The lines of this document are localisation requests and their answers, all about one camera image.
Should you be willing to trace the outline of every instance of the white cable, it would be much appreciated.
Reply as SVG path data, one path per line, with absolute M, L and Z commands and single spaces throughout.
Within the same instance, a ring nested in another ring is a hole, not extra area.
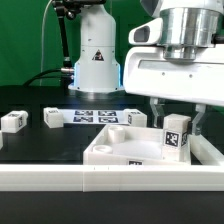
M 43 21 L 42 21 L 42 30 L 41 30 L 41 72 L 43 72 L 44 69 L 44 36 L 45 36 L 45 24 L 46 24 L 46 18 L 47 18 L 47 13 L 48 9 L 51 5 L 52 0 L 49 0 L 45 11 L 44 11 L 44 16 L 43 16 Z

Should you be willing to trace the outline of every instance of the white block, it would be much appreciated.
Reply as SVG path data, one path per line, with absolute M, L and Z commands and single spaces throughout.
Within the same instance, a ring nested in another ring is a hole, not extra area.
M 44 108 L 44 121 L 49 128 L 62 128 L 64 126 L 63 114 L 56 107 Z
M 12 111 L 1 118 L 2 132 L 16 133 L 27 125 L 26 111 Z
M 178 114 L 164 118 L 163 159 L 184 162 L 187 151 L 187 126 L 190 120 L 190 117 Z
M 124 118 L 130 126 L 147 127 L 147 116 L 137 109 L 125 109 Z
M 170 114 L 164 118 L 163 129 L 184 133 L 187 131 L 189 121 L 191 121 L 191 117 L 179 114 Z

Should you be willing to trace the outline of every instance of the white robot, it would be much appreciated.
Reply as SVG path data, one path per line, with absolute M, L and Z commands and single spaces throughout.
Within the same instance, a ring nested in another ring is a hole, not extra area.
M 106 0 L 53 0 L 61 29 L 64 54 L 63 73 L 74 72 L 71 95 L 88 99 L 108 99 L 124 93 L 120 65 L 115 59 L 116 23 L 103 4 Z M 81 15 L 81 55 L 72 69 L 64 17 Z
M 224 43 L 221 29 L 223 0 L 141 0 L 156 19 L 129 34 L 126 92 L 150 96 L 157 117 L 159 99 L 196 103 L 194 134 L 206 105 L 224 106 Z
M 107 98 L 123 90 L 115 59 L 116 23 L 103 5 L 81 8 L 81 55 L 75 63 L 71 93 Z

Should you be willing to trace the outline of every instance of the black cable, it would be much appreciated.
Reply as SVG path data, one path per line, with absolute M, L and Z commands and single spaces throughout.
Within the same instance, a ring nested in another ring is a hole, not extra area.
M 30 83 L 32 83 L 34 80 L 36 79 L 40 79 L 40 78 L 44 78 L 43 76 L 46 74 L 50 74 L 50 73 L 55 73 L 55 72 L 61 72 L 60 68 L 56 68 L 56 69 L 49 69 L 47 71 L 41 72 L 37 75 L 35 75 L 33 78 L 29 79 L 28 81 L 26 81 L 23 86 L 29 86 Z
M 70 76 L 68 75 L 55 75 L 55 76 L 44 76 L 44 77 L 36 77 L 36 78 L 33 78 L 32 82 L 37 80 L 37 79 L 58 79 L 58 78 L 71 78 Z

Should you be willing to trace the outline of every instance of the white box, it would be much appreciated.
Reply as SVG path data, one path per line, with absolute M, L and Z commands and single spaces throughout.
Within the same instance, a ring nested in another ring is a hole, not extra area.
M 64 127 L 63 114 L 56 107 L 44 108 L 44 122 L 48 125 L 49 128 Z
M 133 127 L 147 127 L 147 115 L 137 109 L 125 109 L 125 120 Z
M 2 132 L 16 133 L 27 125 L 28 113 L 26 111 L 11 111 L 1 118 Z
M 111 129 L 119 135 L 111 138 Z M 188 142 L 182 162 L 163 159 L 162 145 L 161 129 L 106 125 L 84 151 L 84 165 L 190 165 Z
M 187 127 L 190 120 L 190 117 L 178 114 L 171 114 L 164 118 L 163 159 L 184 161 L 184 154 L 187 151 Z

